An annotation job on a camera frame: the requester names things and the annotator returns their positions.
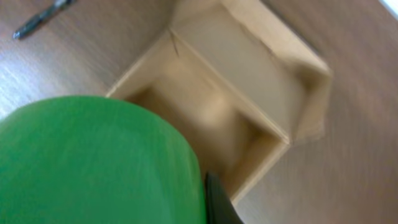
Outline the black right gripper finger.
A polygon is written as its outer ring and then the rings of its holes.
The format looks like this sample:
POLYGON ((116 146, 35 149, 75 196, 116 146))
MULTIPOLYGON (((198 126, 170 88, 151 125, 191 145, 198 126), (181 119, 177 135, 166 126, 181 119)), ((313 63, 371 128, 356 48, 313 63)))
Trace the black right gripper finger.
POLYGON ((205 202, 207 224, 243 224, 220 179, 210 172, 205 177, 205 202))

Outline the green tape roll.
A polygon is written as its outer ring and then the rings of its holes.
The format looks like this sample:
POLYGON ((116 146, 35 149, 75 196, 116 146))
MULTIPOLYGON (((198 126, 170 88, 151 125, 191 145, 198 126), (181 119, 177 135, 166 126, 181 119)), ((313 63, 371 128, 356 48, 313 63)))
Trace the green tape roll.
POLYGON ((2 223, 205 223, 197 157, 160 116, 95 96, 1 120, 2 223))

